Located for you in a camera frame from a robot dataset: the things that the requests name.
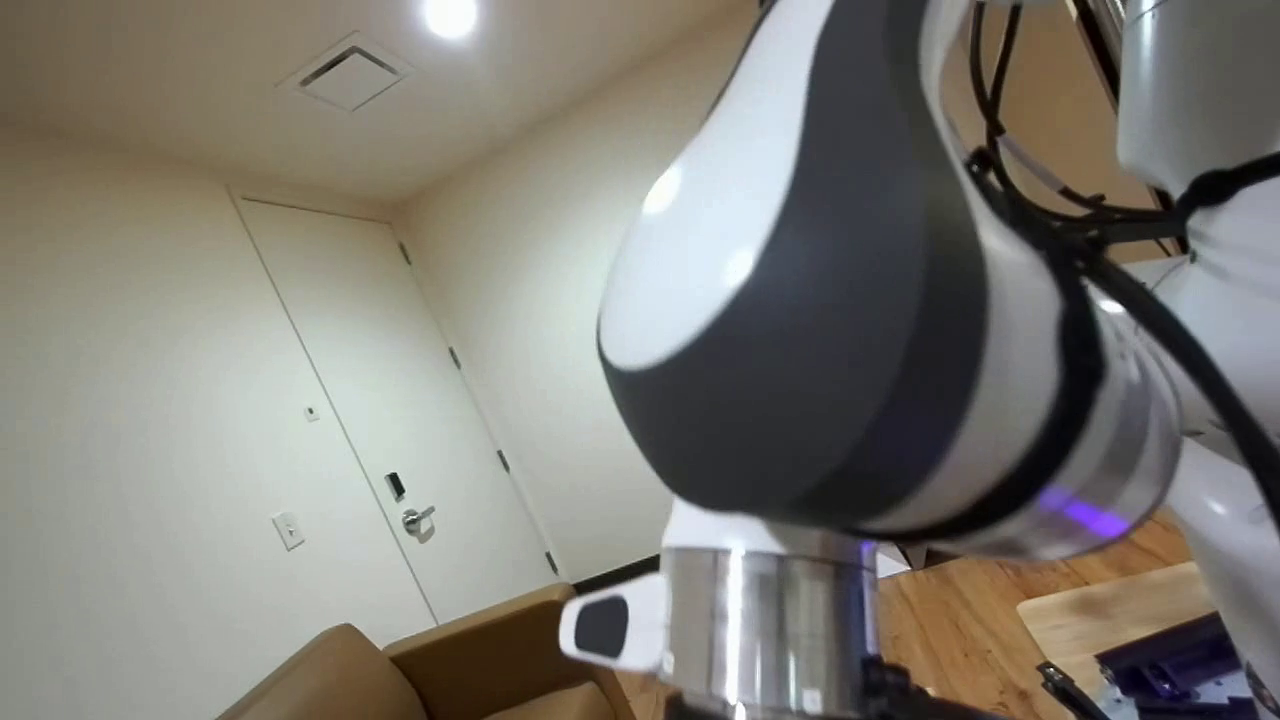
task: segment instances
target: door handle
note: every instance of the door handle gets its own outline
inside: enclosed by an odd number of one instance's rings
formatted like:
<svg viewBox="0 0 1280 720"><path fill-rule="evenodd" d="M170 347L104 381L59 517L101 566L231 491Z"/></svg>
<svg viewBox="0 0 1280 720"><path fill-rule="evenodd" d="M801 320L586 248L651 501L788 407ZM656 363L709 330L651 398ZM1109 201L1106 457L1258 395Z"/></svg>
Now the door handle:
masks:
<svg viewBox="0 0 1280 720"><path fill-rule="evenodd" d="M437 536L437 518L433 518L433 517L437 517L437 505L433 505L433 509L410 509L402 522L403 522L403 532L410 532L411 541L423 545L423 541Z"/></svg>

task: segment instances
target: white door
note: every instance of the white door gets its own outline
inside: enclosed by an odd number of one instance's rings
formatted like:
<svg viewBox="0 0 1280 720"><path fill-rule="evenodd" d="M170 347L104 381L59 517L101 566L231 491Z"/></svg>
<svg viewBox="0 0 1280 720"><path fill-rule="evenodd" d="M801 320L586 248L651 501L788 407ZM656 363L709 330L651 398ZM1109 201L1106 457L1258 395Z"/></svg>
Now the white door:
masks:
<svg viewBox="0 0 1280 720"><path fill-rule="evenodd" d="M256 201L244 219L433 612L553 585L392 226Z"/></svg>

